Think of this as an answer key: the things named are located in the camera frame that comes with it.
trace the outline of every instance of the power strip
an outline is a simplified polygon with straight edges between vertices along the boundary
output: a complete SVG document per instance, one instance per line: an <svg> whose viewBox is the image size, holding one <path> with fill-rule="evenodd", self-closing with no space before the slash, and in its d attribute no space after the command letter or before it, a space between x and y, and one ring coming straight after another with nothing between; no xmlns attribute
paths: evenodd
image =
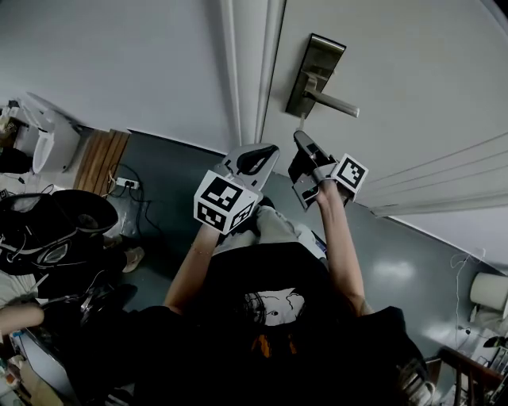
<svg viewBox="0 0 508 406"><path fill-rule="evenodd" d="M138 181L133 181L131 179L118 178L117 186L129 187L130 189L136 190L140 187L140 183Z"/></svg>

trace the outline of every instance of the qr code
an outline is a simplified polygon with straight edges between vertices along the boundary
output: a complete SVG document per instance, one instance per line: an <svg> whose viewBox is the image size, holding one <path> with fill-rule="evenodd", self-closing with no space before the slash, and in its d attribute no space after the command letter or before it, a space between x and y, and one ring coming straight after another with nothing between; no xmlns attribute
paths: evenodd
<svg viewBox="0 0 508 406"><path fill-rule="evenodd" d="M202 199L229 212L241 195L241 189L221 178L215 178L206 188Z"/></svg>
<svg viewBox="0 0 508 406"><path fill-rule="evenodd" d="M238 212L235 217L233 217L233 221L231 221L231 228L236 227L239 223L241 223L243 220L245 220L248 215L251 213L252 207L254 206L254 202L252 202L250 205L242 209L240 212Z"/></svg>
<svg viewBox="0 0 508 406"><path fill-rule="evenodd" d="M348 183L353 189L360 184L365 175L365 169L359 167L355 161L346 158L337 172L337 177Z"/></svg>
<svg viewBox="0 0 508 406"><path fill-rule="evenodd" d="M198 219L211 225L220 232L224 231L225 216L223 214L217 213L210 207L205 206L201 202L198 203Z"/></svg>

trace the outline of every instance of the door handle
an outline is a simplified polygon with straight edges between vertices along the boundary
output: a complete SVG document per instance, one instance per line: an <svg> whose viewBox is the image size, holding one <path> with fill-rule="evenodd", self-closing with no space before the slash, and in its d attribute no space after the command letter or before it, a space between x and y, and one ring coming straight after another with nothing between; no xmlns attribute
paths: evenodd
<svg viewBox="0 0 508 406"><path fill-rule="evenodd" d="M344 45L323 36L316 34L310 36L302 65L287 102L286 113L298 118L302 115L307 118L314 103L317 102L351 117L358 117L360 113L358 107L321 92L345 49Z"/></svg>
<svg viewBox="0 0 508 406"><path fill-rule="evenodd" d="M350 105L349 103L339 100L338 98L333 98L328 94L321 93L317 89L318 78L316 75L308 73L307 76L309 78L307 79L305 90L303 91L304 98L310 98L321 105L327 105L328 107L348 114L351 117L358 118L358 115L360 114L360 109L358 107L355 105Z"/></svg>

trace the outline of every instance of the white door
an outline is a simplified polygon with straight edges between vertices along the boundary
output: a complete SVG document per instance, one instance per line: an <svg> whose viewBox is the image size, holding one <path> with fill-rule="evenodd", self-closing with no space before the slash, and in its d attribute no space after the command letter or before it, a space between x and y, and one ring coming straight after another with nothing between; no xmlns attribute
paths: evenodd
<svg viewBox="0 0 508 406"><path fill-rule="evenodd" d="M408 213L506 194L508 36L480 0L289 0L262 138L279 145L281 174L298 126L284 110L311 33L346 46L323 93L360 116L316 104L304 129L368 167L360 204Z"/></svg>

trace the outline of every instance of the wooden pallet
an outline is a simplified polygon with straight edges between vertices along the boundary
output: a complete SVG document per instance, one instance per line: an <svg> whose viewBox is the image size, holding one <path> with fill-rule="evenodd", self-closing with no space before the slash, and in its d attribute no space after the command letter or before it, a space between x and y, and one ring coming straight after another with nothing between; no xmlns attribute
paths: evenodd
<svg viewBox="0 0 508 406"><path fill-rule="evenodd" d="M129 134L110 130L95 130L79 165L74 189L86 190L99 196L108 193L109 172L116 177L118 164L129 140Z"/></svg>

